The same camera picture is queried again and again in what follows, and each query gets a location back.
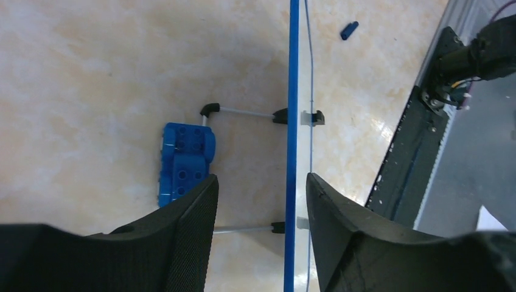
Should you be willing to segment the blue framed whiteboard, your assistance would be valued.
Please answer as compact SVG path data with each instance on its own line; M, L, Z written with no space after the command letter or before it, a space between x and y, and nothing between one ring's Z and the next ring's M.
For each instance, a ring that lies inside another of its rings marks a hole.
M309 291L316 273L310 231L296 227L296 217L309 218L305 187L313 154L313 127L300 123L303 111L313 111L313 52L307 1L291 1L289 25L284 291Z

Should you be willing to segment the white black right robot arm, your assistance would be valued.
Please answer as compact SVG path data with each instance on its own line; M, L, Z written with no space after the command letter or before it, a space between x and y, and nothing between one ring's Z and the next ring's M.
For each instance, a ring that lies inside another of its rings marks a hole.
M466 88L475 78L493 80L515 73L515 15L492 21L464 45L445 27L421 84L421 100L441 114L445 105L461 109L471 98Z

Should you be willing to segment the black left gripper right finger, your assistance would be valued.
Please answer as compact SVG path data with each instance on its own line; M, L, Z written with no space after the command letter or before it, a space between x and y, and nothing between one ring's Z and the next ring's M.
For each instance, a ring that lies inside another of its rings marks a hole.
M307 209L321 291L514 291L515 234L438 237L346 198L316 173Z

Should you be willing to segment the blue marker cap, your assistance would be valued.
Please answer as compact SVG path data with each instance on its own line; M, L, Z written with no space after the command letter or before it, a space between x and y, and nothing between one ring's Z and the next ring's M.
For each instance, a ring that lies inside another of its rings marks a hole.
M340 32L340 37L343 41L346 41L356 30L356 28L359 26L358 21L353 21L349 23L347 26L345 26L342 31Z

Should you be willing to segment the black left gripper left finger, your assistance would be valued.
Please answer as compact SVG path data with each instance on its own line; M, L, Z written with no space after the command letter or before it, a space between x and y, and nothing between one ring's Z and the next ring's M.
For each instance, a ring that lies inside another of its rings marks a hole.
M3 224L1 290L203 291L218 191L209 175L182 198L109 234Z

